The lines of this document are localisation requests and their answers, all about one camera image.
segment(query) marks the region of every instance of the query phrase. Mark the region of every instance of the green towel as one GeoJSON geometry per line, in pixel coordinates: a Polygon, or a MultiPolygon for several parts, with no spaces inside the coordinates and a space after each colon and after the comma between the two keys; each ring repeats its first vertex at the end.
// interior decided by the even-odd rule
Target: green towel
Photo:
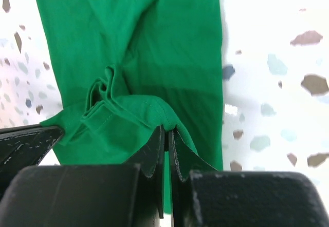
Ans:
{"type": "Polygon", "coordinates": [[[222,169],[219,0],[36,1],[64,108],[42,125],[65,130],[61,164],[122,163],[163,125],[222,169]]]}

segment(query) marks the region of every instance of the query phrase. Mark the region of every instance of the green cloth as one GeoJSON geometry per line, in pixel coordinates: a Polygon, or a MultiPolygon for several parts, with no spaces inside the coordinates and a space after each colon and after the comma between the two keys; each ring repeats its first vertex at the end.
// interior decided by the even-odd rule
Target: green cloth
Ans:
{"type": "MultiPolygon", "coordinates": [[[[61,164],[122,163],[156,126],[222,169],[219,0],[36,0],[63,110],[61,164]]],[[[170,210],[166,169],[165,210],[170,210]]]]}

